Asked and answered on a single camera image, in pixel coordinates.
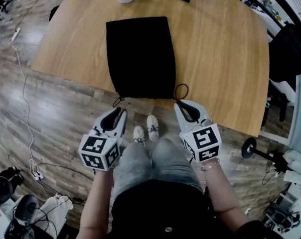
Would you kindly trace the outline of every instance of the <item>black shirt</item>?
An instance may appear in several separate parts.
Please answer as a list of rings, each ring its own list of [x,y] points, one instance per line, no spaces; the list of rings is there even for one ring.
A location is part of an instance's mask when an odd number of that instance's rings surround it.
[[[107,238],[281,238],[259,221],[232,233],[211,215],[198,189],[173,182],[150,180],[130,188],[116,198],[112,215]]]

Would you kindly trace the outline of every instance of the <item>wood plank flooring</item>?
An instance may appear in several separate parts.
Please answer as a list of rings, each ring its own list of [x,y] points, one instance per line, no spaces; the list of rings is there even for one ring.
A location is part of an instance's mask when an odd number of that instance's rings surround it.
[[[31,135],[26,126],[27,106],[22,98],[23,76],[14,49],[8,44],[14,29],[36,0],[16,0],[9,8],[11,21],[0,22],[0,171],[11,166],[8,155],[16,167],[22,170],[25,182],[16,193],[35,194],[45,199],[44,190],[36,184],[28,172],[30,154],[28,146]],[[112,108],[116,94],[84,86],[68,80],[44,75],[30,70],[31,61],[39,42],[49,24],[49,14],[62,0],[39,0],[20,24],[21,32],[14,42],[19,51],[22,69],[26,75],[25,98],[30,104],[29,124],[35,137],[32,153],[35,161],[67,166],[78,170],[93,179],[93,172],[82,164],[77,153],[82,134],[87,133],[96,117]],[[146,127],[146,118],[153,114],[158,117],[160,133],[170,138],[182,148],[179,140],[179,126],[173,111],[153,106],[140,100],[129,99],[121,103],[128,110],[128,123],[124,137],[125,144],[132,141],[134,126]],[[289,132],[289,122],[278,123],[278,117],[270,116],[267,122],[272,131],[282,134]],[[249,137],[242,133],[220,127],[223,141],[220,153],[221,165],[237,192],[243,209],[249,207],[262,195],[250,212],[254,219],[261,219],[269,201],[285,189],[282,178],[271,178],[262,185],[268,162],[258,156],[245,160],[241,157],[243,142]],[[284,149],[283,146],[263,137],[257,140],[258,149],[271,151]],[[16,163],[14,158],[26,168]],[[205,185],[205,178],[194,164],[194,169]],[[92,181],[84,176],[53,166],[40,165],[50,187],[69,197],[86,199]],[[46,187],[49,196],[54,191]],[[67,223],[78,228],[83,205],[74,205],[68,214]]]

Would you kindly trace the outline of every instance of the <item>white cable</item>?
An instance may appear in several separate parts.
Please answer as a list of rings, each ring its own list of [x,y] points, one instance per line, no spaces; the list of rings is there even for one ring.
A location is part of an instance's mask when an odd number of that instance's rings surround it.
[[[15,48],[15,46],[13,45],[12,38],[9,39],[9,44],[11,44],[11,46],[13,47],[13,49],[14,49],[15,52],[16,52],[17,60],[18,60],[18,62],[19,62],[19,66],[20,66],[20,70],[21,70],[21,73],[22,73],[23,78],[24,78],[24,83],[23,83],[23,88],[22,88],[22,97],[23,97],[24,101],[25,101],[26,104],[27,104],[26,125],[27,125],[27,128],[29,129],[29,131],[30,131],[30,133],[31,133],[31,135],[32,135],[32,141],[31,141],[31,144],[29,145],[29,152],[30,152],[30,156],[31,156],[31,159],[29,160],[30,174],[31,174],[31,177],[34,179],[34,181],[35,181],[38,185],[40,185],[40,186],[43,188],[43,190],[44,190],[45,193],[46,193],[46,199],[48,199],[48,195],[47,195],[47,192],[46,192],[45,188],[43,187],[43,185],[39,184],[39,183],[36,181],[36,179],[34,178],[34,176],[33,176],[33,174],[34,174],[34,165],[36,166],[36,172],[39,172],[40,170],[39,170],[39,168],[38,168],[38,166],[37,166],[37,163],[36,163],[35,160],[33,159],[33,154],[32,154],[32,150],[31,150],[31,147],[32,147],[32,145],[33,145],[33,143],[34,143],[34,135],[33,135],[32,131],[31,131],[31,128],[30,128],[30,125],[29,125],[30,105],[29,105],[29,103],[27,102],[27,100],[26,100],[25,97],[24,97],[24,88],[25,88],[25,83],[26,83],[26,77],[25,77],[25,74],[24,74],[24,72],[23,72],[23,70],[22,70],[22,66],[21,66],[21,61],[20,61],[19,53],[18,53],[17,49]]]

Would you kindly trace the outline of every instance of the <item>bracelet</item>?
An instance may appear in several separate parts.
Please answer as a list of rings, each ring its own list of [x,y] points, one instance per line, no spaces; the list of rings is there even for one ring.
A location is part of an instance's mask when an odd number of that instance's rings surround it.
[[[220,162],[220,159],[217,158],[217,161],[213,165],[207,165],[207,166],[201,165],[201,169],[200,170],[201,171],[208,171],[208,170],[214,168],[215,166],[217,166],[219,164],[219,162]]]

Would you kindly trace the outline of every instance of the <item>wall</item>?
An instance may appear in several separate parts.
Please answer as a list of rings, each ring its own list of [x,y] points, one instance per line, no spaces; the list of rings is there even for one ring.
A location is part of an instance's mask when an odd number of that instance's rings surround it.
[[[289,16],[286,14],[286,12],[281,8],[281,6],[276,2],[276,0],[270,0],[273,4],[273,8],[279,13],[279,16],[284,20],[284,21],[289,21],[292,23],[292,20],[289,18]]]

